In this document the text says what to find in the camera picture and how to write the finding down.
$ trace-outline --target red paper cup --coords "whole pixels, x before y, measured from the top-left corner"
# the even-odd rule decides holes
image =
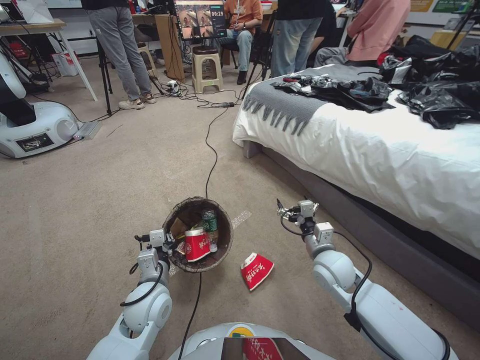
[[[252,291],[264,281],[274,268],[274,263],[252,252],[240,267],[241,275],[248,289]]]
[[[210,241],[203,227],[185,231],[185,257],[189,263],[198,261],[210,254]]]

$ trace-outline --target blanket fringe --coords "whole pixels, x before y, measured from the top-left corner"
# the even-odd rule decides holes
[[[263,121],[267,121],[267,118],[270,116],[270,114],[272,114],[270,126],[274,128],[278,127],[278,125],[283,120],[284,123],[283,123],[282,130],[284,132],[287,131],[287,128],[290,122],[292,120],[295,120],[295,127],[291,132],[292,135],[295,135],[297,133],[297,136],[300,136],[300,134],[302,133],[302,131],[304,130],[305,126],[307,126],[307,123],[308,123],[307,121],[298,119],[293,115],[285,114],[273,106],[262,104],[260,101],[253,99],[253,97],[250,96],[250,94],[248,94],[245,100],[243,101],[242,108],[244,111],[248,111],[252,114],[256,114],[260,109],[263,108],[263,115],[261,119]]]

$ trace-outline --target person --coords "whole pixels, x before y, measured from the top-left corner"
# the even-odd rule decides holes
[[[278,0],[273,29],[271,75],[304,70],[329,0]]]
[[[409,13],[410,0],[365,0],[347,29],[352,38],[349,47],[322,48],[314,66],[376,66],[380,54],[394,43]]]
[[[247,71],[250,64],[250,52],[254,39],[255,27],[262,24],[263,11],[260,0],[226,0],[225,14],[230,14],[230,27],[226,30],[226,37],[214,40],[214,45],[221,52],[222,44],[237,43],[238,79],[236,83],[242,85],[247,82]]]
[[[306,67],[312,68],[315,64],[315,57],[321,48],[330,48],[338,44],[337,39],[337,17],[342,12],[335,13],[333,5],[328,1],[325,6],[325,14],[321,19],[320,26],[316,31],[315,38],[311,43],[310,55],[306,61]]]
[[[135,41],[128,0],[81,0],[81,5],[128,95],[128,100],[118,103],[120,109],[139,110],[145,103],[155,104],[149,73]]]

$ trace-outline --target jeans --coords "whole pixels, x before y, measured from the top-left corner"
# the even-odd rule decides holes
[[[149,94],[152,85],[135,41],[130,9],[111,6],[87,12],[96,37],[115,66],[128,98],[136,100],[140,98],[140,94]]]
[[[279,77],[304,70],[321,17],[277,20],[273,29],[271,75]]]
[[[236,39],[234,38],[233,30],[226,30],[226,37],[219,37],[214,39],[213,45],[218,49],[218,53],[222,53],[223,44],[237,43],[240,52],[238,53],[238,68],[240,71],[248,71],[250,64],[250,52],[252,51],[252,41],[254,36],[248,30],[242,30],[238,33]]]

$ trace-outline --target white robot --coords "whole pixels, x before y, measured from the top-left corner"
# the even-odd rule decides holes
[[[370,260],[364,276],[348,256],[335,250],[332,226],[314,221],[317,206],[303,200],[298,206],[286,209],[278,201],[277,212],[288,231],[293,232],[284,225],[284,220],[295,222],[301,228],[302,233],[294,234],[302,236],[313,260],[313,276],[342,306],[348,323],[383,359],[458,360],[442,334],[428,327],[385,288],[367,279],[372,268]],[[87,360],[147,360],[157,334],[170,316],[173,302],[168,290],[168,253],[175,242],[163,229],[151,231],[137,240],[149,243],[137,258],[142,271],[140,285],[128,295],[122,304],[123,313]],[[348,293],[353,286],[354,293]],[[131,338],[132,332],[137,337]],[[332,359],[284,332],[250,323],[224,323],[199,331],[169,360],[180,358]]]
[[[56,102],[28,103],[7,57],[0,52],[0,153],[24,158],[70,141],[81,127],[75,115]]]

